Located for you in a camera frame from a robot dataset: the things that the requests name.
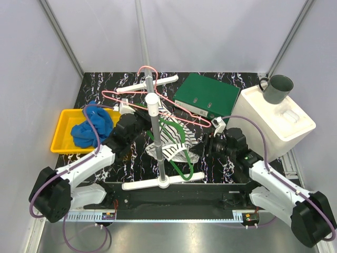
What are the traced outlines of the green plastic hanger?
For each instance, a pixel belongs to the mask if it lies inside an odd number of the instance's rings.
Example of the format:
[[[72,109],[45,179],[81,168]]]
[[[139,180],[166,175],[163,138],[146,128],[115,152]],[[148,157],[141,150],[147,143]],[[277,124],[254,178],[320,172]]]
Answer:
[[[162,118],[159,118],[159,122],[160,122],[159,123],[160,128],[164,131],[164,133],[169,137],[169,139],[173,142],[174,146],[176,147],[176,152],[173,153],[169,158],[167,158],[167,161],[170,162],[170,164],[173,166],[175,171],[180,175],[180,177],[183,179],[183,181],[192,180],[192,176],[194,174],[194,168],[191,164],[191,159],[190,159],[190,156],[187,152],[187,148],[185,146],[185,131],[184,131],[183,127],[178,123],[175,123],[173,121],[167,121],[167,120],[164,120]],[[180,135],[180,139],[181,139],[180,143],[176,143],[173,140],[173,137],[171,136],[170,133],[168,133],[166,131],[166,128],[164,127],[164,125],[171,126],[178,132],[178,134]],[[185,154],[186,162],[187,162],[187,164],[189,165],[189,168],[190,168],[190,174],[188,176],[184,175],[183,172],[178,168],[178,166],[172,160],[174,156],[176,156],[178,153],[180,153],[182,151]]]

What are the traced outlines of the striped tank top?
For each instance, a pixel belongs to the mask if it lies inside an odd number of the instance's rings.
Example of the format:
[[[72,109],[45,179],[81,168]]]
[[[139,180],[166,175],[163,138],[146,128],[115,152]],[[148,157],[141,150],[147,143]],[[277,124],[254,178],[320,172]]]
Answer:
[[[185,146],[186,146],[187,152],[190,156],[191,163],[192,164],[197,163],[200,156],[196,155],[196,154],[193,154],[189,151],[189,149],[191,147],[198,144],[198,141],[197,141],[193,131],[191,131],[187,126],[185,126],[181,121],[179,121],[177,119],[167,118],[167,117],[162,116],[162,115],[160,115],[160,118],[162,118],[164,120],[167,120],[167,121],[173,121],[175,123],[180,124],[183,127],[183,129],[185,131]],[[166,131],[171,134],[171,136],[173,137],[173,140],[176,143],[181,142],[180,135],[178,134],[178,132],[172,126],[164,125],[164,127],[166,128]],[[162,142],[163,155],[164,155],[164,158],[167,159],[173,153],[176,152],[176,147],[174,146],[173,142],[169,139],[169,137],[164,133],[164,131],[161,128],[160,128],[160,137],[161,137],[161,142]],[[182,151],[182,152],[178,153],[176,156],[173,157],[172,160],[174,162],[186,162],[184,152]]]

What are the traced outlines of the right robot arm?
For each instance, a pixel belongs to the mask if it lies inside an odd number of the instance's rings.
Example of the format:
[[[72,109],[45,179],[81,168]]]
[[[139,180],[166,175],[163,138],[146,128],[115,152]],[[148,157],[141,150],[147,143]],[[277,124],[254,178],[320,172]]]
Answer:
[[[336,220],[327,197],[319,191],[310,192],[278,173],[248,147],[241,129],[225,130],[224,136],[205,134],[192,151],[201,157],[228,157],[239,183],[247,185],[247,191],[239,195],[240,205],[270,212],[287,224],[306,247],[336,238]]]

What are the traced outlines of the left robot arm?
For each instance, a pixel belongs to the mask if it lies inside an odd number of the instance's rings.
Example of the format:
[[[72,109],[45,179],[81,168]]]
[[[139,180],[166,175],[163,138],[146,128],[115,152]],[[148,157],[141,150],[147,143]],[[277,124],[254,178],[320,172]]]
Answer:
[[[96,204],[109,208],[114,196],[100,183],[80,184],[104,167],[123,160],[138,136],[151,129],[148,113],[139,110],[123,114],[111,134],[97,148],[77,161],[56,170],[46,167],[39,173],[29,195],[29,212],[55,223],[76,208]]]

